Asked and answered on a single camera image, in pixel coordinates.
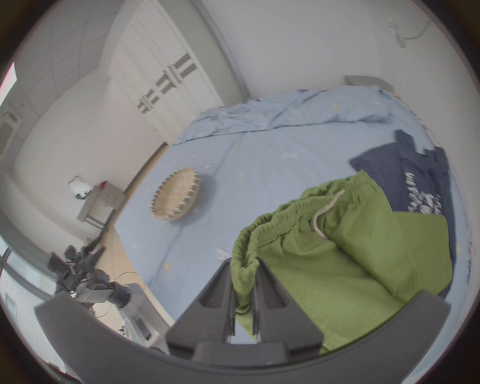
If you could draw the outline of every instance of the wardrobe door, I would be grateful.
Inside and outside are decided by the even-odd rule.
[[[161,103],[175,116],[180,134],[195,119],[197,111],[185,100],[168,66],[158,54],[155,54],[155,48],[146,41],[148,36],[139,29],[140,27],[133,22],[125,32],[122,43],[146,74]]]
[[[179,88],[186,91],[197,111],[221,106],[220,98],[195,54],[161,5],[147,1],[136,20],[165,58]]]
[[[161,92],[152,86],[122,44],[119,44],[115,51],[110,75],[135,107],[149,119],[162,137],[171,143],[178,132],[182,131],[182,127],[165,105]]]

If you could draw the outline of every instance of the ceiling vent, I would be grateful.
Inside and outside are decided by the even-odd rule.
[[[0,113],[0,161],[2,161],[17,129],[22,125],[22,119],[8,105],[2,106]]]

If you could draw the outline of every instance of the blue bed sheet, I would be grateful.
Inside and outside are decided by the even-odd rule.
[[[394,141],[402,129],[417,150],[432,149],[420,122],[377,88],[295,91],[201,115],[169,148],[123,209],[115,228],[136,271],[174,320],[217,270],[217,250],[231,253],[257,216],[312,186],[355,174],[348,161]],[[180,220],[155,220],[153,195],[182,167],[202,179],[196,208]],[[460,192],[452,179],[457,243],[468,248]],[[467,281],[467,253],[457,258],[447,301],[455,326]],[[237,342],[250,337],[238,329]]]

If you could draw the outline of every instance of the white drawstring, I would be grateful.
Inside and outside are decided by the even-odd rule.
[[[315,216],[313,217],[313,219],[310,221],[310,228],[312,228],[312,230],[314,230],[321,238],[325,239],[325,240],[330,240],[328,238],[327,235],[325,235],[322,231],[320,231],[317,227],[317,219],[318,219],[318,216],[320,215],[323,215],[325,212],[328,212],[330,209],[333,208],[333,206],[335,205],[336,201],[338,200],[338,198],[343,195],[343,193],[345,192],[344,189],[342,189],[340,192],[337,192],[337,194],[333,197],[333,200],[327,204],[326,206],[320,208],[317,213],[315,214]]]

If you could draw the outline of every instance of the wooden floor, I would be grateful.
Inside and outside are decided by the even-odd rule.
[[[149,163],[145,166],[142,170],[142,173],[138,175],[137,179],[134,181],[133,185],[130,187],[125,202],[132,196],[135,192],[138,185],[142,182],[145,178],[147,173],[151,170],[153,165],[161,158],[161,156],[165,153],[168,149],[168,146],[164,146],[161,148],[158,153],[150,159]],[[157,309],[163,319],[167,322],[168,325],[172,325],[174,323],[173,319],[168,315],[168,313],[163,309],[160,303],[156,300],[153,296],[152,292],[143,282],[142,278],[136,273],[130,259],[125,252],[120,238],[117,232],[114,229],[115,221],[118,218],[119,214],[121,213],[121,209],[119,209],[114,217],[112,218],[111,222],[108,225],[108,229],[103,236],[102,245],[106,248],[105,252],[103,253],[102,257],[98,261],[96,267],[105,271],[105,273],[109,276],[110,281],[117,281],[120,284],[128,284],[128,283],[137,283],[139,284],[144,293],[152,302],[153,306]],[[121,328],[123,321],[120,317],[120,314],[117,308],[109,303],[101,303],[94,305],[95,310],[95,317],[99,319],[103,324],[107,325],[111,329],[117,331]]]

